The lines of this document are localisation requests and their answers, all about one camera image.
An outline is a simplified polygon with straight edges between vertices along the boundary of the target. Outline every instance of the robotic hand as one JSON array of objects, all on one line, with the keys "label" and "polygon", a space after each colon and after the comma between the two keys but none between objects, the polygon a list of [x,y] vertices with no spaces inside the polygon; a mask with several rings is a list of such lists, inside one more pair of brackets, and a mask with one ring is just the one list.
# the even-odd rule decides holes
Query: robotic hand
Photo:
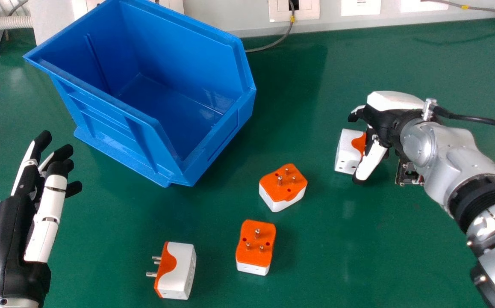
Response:
[{"label": "robotic hand", "polygon": [[0,308],[42,308],[50,289],[48,257],[65,198],[82,190],[67,184],[73,148],[67,144],[39,163],[52,141],[43,131],[23,157],[11,196],[0,201]]},{"label": "robotic hand", "polygon": [[[478,150],[470,131],[445,127],[438,116],[495,125],[492,119],[450,113],[434,99],[424,102],[399,92],[373,92],[367,104],[348,117],[367,123],[365,146],[356,149],[353,138],[343,138],[352,131],[343,130],[336,170],[350,174],[355,170],[353,181],[361,184],[395,148],[400,157],[396,183],[423,185],[455,219],[478,260],[470,274],[472,282],[486,304],[495,308],[495,163]],[[356,155],[361,160],[352,169],[337,166]]]}]

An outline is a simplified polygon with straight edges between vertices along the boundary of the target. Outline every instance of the orange and white plug adapter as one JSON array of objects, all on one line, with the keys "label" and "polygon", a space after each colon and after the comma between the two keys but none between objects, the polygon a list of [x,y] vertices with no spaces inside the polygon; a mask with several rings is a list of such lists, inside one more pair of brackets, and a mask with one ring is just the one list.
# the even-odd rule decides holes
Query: orange and white plug adapter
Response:
[{"label": "orange and white plug adapter", "polygon": [[259,195],[272,212],[280,212],[304,197],[307,185],[294,164],[285,164],[259,181]]},{"label": "orange and white plug adapter", "polygon": [[152,257],[158,265],[157,272],[147,272],[154,277],[154,290],[160,298],[189,299],[196,268],[196,252],[192,244],[165,242],[161,257]]},{"label": "orange and white plug adapter", "polygon": [[255,275],[267,275],[271,268],[276,227],[269,222],[247,219],[240,229],[236,247],[236,269]]},{"label": "orange and white plug adapter", "polygon": [[337,154],[335,155],[335,171],[354,174],[365,151],[365,132],[343,129]]}]

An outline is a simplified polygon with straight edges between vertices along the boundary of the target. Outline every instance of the green table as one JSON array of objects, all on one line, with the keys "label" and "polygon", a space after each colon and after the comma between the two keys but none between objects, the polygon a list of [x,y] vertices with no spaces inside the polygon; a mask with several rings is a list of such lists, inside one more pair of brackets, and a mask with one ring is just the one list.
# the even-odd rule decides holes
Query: green table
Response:
[{"label": "green table", "polygon": [[[246,40],[255,47],[275,38]],[[30,140],[43,129],[75,147],[50,257],[46,304],[65,307],[484,307],[468,272],[475,258],[455,222],[420,187],[393,184],[390,158],[364,187],[333,171],[349,112],[373,90],[435,97],[458,113],[495,117],[495,19],[293,35],[250,54],[258,92],[253,117],[195,187],[167,189],[73,137],[48,76],[23,61],[29,31],[0,49],[0,199]],[[472,129],[495,159],[495,128]],[[261,176],[292,162],[309,185],[302,201],[271,213]],[[236,271],[245,219],[277,227],[269,275]],[[145,271],[166,240],[198,254],[191,298],[161,300]]]}]

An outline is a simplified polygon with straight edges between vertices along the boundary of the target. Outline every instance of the blue plastic bin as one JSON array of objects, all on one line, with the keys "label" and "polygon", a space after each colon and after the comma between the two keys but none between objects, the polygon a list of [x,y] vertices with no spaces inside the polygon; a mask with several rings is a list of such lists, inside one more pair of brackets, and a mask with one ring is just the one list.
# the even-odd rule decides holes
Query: blue plastic bin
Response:
[{"label": "blue plastic bin", "polygon": [[240,39],[148,0],[107,0],[24,58],[78,139],[162,187],[194,185],[253,110]]}]

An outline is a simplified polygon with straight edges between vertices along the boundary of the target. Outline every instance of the corrugated white hose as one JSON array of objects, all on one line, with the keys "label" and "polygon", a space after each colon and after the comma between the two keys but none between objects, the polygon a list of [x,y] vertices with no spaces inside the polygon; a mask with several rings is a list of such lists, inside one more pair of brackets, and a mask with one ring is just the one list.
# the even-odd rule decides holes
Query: corrugated white hose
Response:
[{"label": "corrugated white hose", "polygon": [[31,16],[0,17],[0,30],[33,28]]}]

